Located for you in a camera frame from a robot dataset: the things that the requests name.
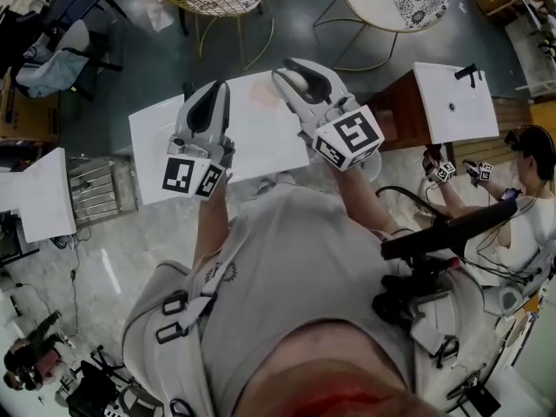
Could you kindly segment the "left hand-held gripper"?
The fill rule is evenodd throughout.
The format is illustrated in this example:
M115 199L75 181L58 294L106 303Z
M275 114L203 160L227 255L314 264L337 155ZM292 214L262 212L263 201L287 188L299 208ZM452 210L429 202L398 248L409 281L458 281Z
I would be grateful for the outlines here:
M188 198L209 200L226 176L235 143L224 134L229 124L230 90L224 81L213 81L184 100L170 137L162 189Z

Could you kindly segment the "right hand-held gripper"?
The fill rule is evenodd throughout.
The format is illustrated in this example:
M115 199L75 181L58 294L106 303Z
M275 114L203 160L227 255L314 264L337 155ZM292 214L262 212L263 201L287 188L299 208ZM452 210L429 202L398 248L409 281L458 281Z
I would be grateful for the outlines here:
M300 58L283 60L272 81L290 110L298 115L301 137L339 171L368 159L385 137L367 106L359 105L330 68Z

